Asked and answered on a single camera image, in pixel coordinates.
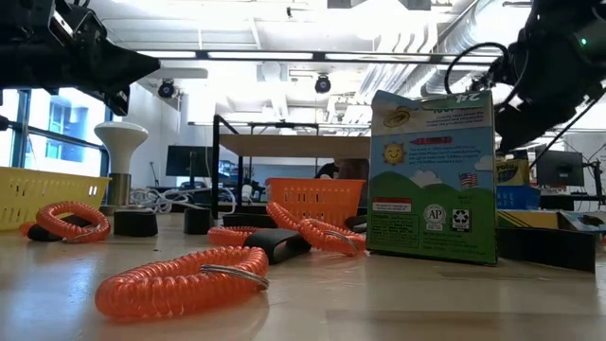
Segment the yellow basket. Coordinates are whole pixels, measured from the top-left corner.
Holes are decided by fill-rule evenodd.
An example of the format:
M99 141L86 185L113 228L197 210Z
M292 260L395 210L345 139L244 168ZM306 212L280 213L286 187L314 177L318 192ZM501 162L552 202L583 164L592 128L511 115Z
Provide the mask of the yellow basket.
M61 201L99 208L109 181L109 178L0 167L0 231L35 221L41 207Z

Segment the person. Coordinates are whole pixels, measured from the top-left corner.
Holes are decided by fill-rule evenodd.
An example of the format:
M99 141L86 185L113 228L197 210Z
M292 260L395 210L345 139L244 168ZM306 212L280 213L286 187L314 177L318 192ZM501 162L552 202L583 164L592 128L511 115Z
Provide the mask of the person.
M335 159L320 168L314 179L336 179L339 173L339 160Z

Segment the plastic basket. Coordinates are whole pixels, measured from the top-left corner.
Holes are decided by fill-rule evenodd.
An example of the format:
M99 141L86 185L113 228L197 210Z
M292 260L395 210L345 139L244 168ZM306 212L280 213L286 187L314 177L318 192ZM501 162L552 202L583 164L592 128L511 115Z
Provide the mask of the plastic basket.
M295 217L313 218L344 227L355 217L365 180L268 179L269 202L278 203Z
M109 178L0 167L0 231L34 221L41 207L74 201L99 208Z

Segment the security camera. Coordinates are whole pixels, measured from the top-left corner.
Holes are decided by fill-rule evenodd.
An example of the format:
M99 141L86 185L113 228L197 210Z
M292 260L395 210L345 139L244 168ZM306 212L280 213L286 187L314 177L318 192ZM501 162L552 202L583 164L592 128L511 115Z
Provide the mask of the security camera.
M318 80L315 81L315 92L318 94L326 94L330 91L330 81L329 76L320 75L318 76Z
M172 99L177 95L177 90L174 87L174 80L162 80L162 84L158 88L158 96L163 99Z

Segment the american flag icon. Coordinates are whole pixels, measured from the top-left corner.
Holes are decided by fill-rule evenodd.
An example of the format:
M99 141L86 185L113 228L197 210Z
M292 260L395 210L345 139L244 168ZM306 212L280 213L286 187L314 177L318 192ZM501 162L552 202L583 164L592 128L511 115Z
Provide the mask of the american flag icon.
M459 174L458 179L461 181L462 188L477 187L477 174L474 174L474 173Z

